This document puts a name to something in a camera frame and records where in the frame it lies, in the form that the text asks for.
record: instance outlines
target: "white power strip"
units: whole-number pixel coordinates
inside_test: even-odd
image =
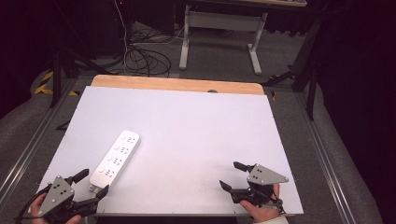
[[[90,191],[109,185],[111,191],[140,144],[137,133],[123,131],[90,178]]]

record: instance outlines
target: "hazard stripe tape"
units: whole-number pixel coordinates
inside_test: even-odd
[[[43,94],[52,95],[53,90],[46,89],[46,85],[49,83],[52,76],[53,76],[53,71],[49,70],[48,73],[43,77],[43,80],[41,80],[37,89],[35,89],[35,93],[43,93]],[[79,96],[80,91],[70,91],[69,95],[70,96]]]

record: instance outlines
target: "table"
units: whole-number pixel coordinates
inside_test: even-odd
[[[232,5],[235,2],[274,5],[282,7],[305,7],[306,3],[289,2],[282,0],[239,0],[229,1],[228,4]],[[183,45],[180,55],[179,68],[185,70],[187,68],[187,59],[189,55],[189,29],[190,27],[212,28],[212,29],[225,29],[245,32],[256,32],[253,44],[248,44],[247,49],[250,55],[250,60],[253,65],[254,73],[260,75],[262,69],[257,58],[256,48],[259,44],[260,37],[262,36],[262,29],[265,24],[268,13],[263,12],[261,17],[249,17],[238,15],[224,15],[218,13],[204,13],[190,11],[191,6],[186,5],[185,18],[184,18],[184,37]]]
[[[248,173],[234,161],[286,176],[284,208],[303,212],[267,97],[253,83],[97,76],[40,188],[56,175],[93,171],[125,129],[139,133],[141,144],[98,216],[246,216],[219,185],[248,187]],[[76,201],[91,197],[89,178],[72,187]]]

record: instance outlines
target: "white board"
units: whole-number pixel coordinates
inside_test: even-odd
[[[234,161],[288,177],[284,209],[303,212],[265,95],[87,87],[40,188],[56,175],[93,172],[123,130],[141,144],[98,215],[245,215],[219,185],[248,187]],[[89,179],[72,185],[75,201],[91,198]]]

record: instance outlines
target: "gray floor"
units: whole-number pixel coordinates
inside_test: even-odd
[[[253,38],[254,35],[249,33],[220,37],[205,30],[195,31],[191,36],[185,71],[178,69],[180,39],[167,45],[139,47],[165,54],[172,62],[171,77],[264,82],[271,75],[288,71],[288,65],[293,63],[304,41],[303,36],[289,37],[264,32],[258,47],[263,74],[255,76],[247,52],[247,44]],[[89,73],[86,72],[78,80],[64,80],[64,86],[70,86],[73,91],[83,91],[92,81]],[[45,72],[40,76],[37,74],[32,91],[44,75]],[[311,122],[307,120],[302,104],[305,94],[291,92],[290,83],[286,80],[276,87],[265,89],[304,208],[303,215],[289,217],[289,222],[381,223],[374,199],[332,126],[320,89],[315,103],[315,122]],[[270,91],[276,93],[275,101]],[[0,223],[13,223],[12,218],[37,191],[36,183],[46,172],[64,135],[63,131],[55,129],[72,118],[79,96],[65,96],[58,107],[49,110],[50,99],[48,94],[33,94],[31,100],[0,120],[1,181],[5,182],[8,174],[13,174],[15,164],[24,162],[28,165],[18,172],[20,179],[13,181],[16,185],[10,188],[8,195],[2,195]],[[20,155],[29,153],[34,155],[31,160],[18,163]],[[239,222],[249,222],[249,219],[239,218]]]

